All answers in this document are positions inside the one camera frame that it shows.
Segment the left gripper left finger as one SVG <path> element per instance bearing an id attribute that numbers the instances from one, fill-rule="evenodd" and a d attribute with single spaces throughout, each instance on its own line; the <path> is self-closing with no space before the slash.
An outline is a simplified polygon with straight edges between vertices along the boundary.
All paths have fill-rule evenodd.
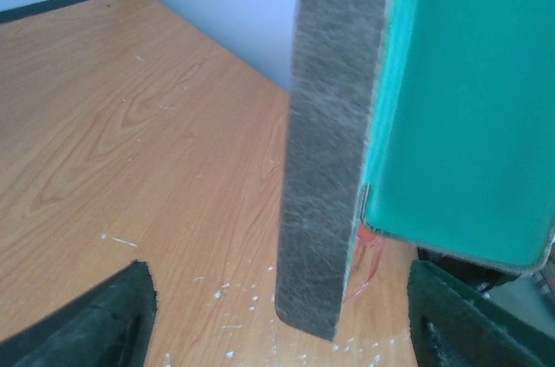
<path id="1" fill-rule="evenodd" d="M 2 366 L 142 366 L 157 313 L 135 260 L 37 323 L 1 341 Z"/>

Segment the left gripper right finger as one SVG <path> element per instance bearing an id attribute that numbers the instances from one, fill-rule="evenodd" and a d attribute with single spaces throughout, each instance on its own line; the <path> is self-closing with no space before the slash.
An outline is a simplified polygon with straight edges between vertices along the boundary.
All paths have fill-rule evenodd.
<path id="1" fill-rule="evenodd" d="M 419 366 L 553 366 L 554 338 L 429 261 L 408 276 L 410 337 Z"/>

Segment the grey glasses case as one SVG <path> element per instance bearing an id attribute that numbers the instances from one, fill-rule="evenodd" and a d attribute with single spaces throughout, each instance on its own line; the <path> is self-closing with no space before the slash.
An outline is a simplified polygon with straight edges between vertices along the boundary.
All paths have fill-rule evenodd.
<path id="1" fill-rule="evenodd" d="M 297 0 L 275 309 L 332 340 L 356 232 L 524 275 L 554 236 L 554 0 Z"/>

